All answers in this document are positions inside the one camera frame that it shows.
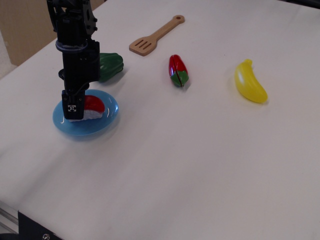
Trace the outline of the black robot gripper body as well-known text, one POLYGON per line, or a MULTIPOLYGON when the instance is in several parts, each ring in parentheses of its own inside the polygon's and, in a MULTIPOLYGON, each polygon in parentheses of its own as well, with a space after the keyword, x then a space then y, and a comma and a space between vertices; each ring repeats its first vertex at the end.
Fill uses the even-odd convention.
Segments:
POLYGON ((66 94, 75 96, 100 78, 100 44, 92 39, 98 19, 89 0, 48 0, 47 7, 62 52, 59 77, 66 94))

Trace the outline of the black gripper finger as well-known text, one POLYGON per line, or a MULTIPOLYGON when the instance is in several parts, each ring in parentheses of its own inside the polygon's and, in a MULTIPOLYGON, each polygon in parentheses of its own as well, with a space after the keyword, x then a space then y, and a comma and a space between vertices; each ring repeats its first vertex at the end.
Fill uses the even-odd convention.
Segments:
POLYGON ((77 94, 67 94, 66 90, 61 93, 62 110, 67 120, 81 120, 85 111, 85 91, 77 94))

